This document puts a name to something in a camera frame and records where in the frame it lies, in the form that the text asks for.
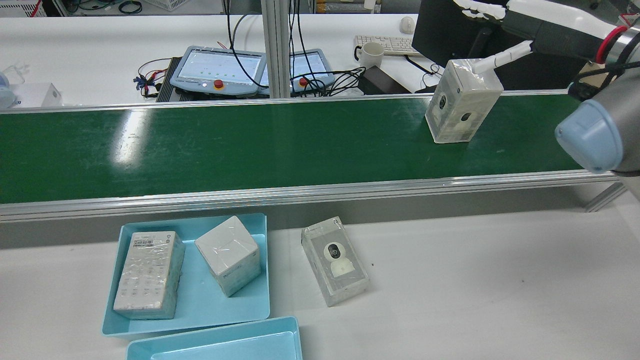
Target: keyboard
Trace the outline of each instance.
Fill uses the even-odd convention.
[[[377,42],[385,48],[385,55],[424,56],[411,47],[412,38],[356,35],[355,38],[353,38],[353,42],[355,45],[360,46],[368,42]]]

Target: white box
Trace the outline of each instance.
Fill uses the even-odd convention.
[[[339,217],[303,229],[302,247],[327,306],[354,297],[369,286],[369,276]]]
[[[172,319],[183,259],[175,231],[133,233],[113,310],[135,320]]]
[[[15,101],[9,109],[62,106],[62,95],[52,83],[9,85],[9,90],[15,95]]]
[[[447,63],[425,114],[434,142],[471,141],[504,90],[495,71],[471,71],[477,60]]]
[[[144,0],[149,4],[159,6],[167,11],[174,11],[178,6],[186,3],[189,0]]]
[[[236,216],[196,239],[195,244],[228,297],[260,275],[258,244]]]

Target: monitor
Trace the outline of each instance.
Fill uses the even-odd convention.
[[[309,69],[309,64],[307,64],[307,58],[309,59],[309,64],[311,64],[311,68]],[[310,49],[307,50],[307,55],[303,51],[296,51],[290,57],[289,68],[292,69],[293,74],[293,86],[289,84],[289,88],[292,93],[296,92],[304,92],[304,91],[313,91],[318,87],[324,88],[333,84],[335,81],[335,77],[333,74],[327,74],[327,72],[331,71],[331,67],[329,66],[329,62],[324,57],[324,53],[320,49]],[[313,72],[315,75],[317,86],[301,86],[300,79],[304,74],[309,74]],[[307,75],[307,79],[313,79],[313,76]],[[269,76],[267,73],[267,68],[264,69],[262,73],[262,79],[260,80],[260,85],[269,85]],[[261,88],[258,91],[259,94],[268,95],[268,88]]]
[[[506,0],[482,2],[506,4]],[[453,0],[422,0],[412,46],[444,67],[450,59],[485,58],[523,40],[497,24],[469,19]],[[584,64],[580,59],[534,53],[495,73],[505,90],[564,89]]]
[[[190,46],[171,76],[171,85],[191,92],[249,96],[258,91],[252,79],[262,74],[266,55],[251,51]],[[251,79],[247,77],[239,62]]]

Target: black monitor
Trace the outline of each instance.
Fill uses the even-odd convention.
[[[506,4],[506,0],[482,2]],[[453,0],[422,0],[412,45],[444,67],[451,59],[485,58],[523,40],[491,22],[469,19]],[[584,64],[584,60],[564,56],[529,54],[495,73],[505,90],[563,89]]]

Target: barcode label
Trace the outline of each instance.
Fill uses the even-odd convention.
[[[153,246],[153,244],[154,244],[153,239],[135,239],[133,241],[133,247]]]

